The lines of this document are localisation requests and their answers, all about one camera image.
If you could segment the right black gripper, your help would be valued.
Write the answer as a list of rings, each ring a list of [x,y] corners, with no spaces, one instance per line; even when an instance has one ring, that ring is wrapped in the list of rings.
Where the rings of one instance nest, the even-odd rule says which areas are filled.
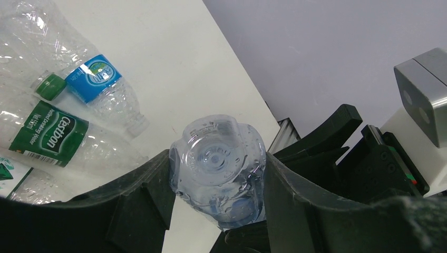
[[[310,134],[273,154],[286,167],[312,183],[360,203],[396,196],[423,197],[430,187],[391,132],[373,125],[351,149],[342,147],[363,120],[355,106],[340,105]]]

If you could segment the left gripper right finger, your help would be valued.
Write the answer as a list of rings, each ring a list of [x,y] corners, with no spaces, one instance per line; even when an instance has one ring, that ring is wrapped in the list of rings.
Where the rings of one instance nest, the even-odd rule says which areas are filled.
[[[329,192],[267,154],[264,203],[271,252],[446,252],[446,199],[371,205]]]

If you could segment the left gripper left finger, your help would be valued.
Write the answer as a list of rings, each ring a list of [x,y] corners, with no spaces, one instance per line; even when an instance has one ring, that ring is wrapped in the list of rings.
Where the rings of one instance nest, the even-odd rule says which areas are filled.
[[[67,202],[1,199],[1,252],[161,252],[175,196],[168,150]]]

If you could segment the clear blue bottle purple label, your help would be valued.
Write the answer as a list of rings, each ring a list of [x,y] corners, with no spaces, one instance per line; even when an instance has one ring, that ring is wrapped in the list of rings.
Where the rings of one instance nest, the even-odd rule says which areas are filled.
[[[220,230],[266,219],[266,147],[258,131],[229,115],[190,123],[169,150],[170,187]]]

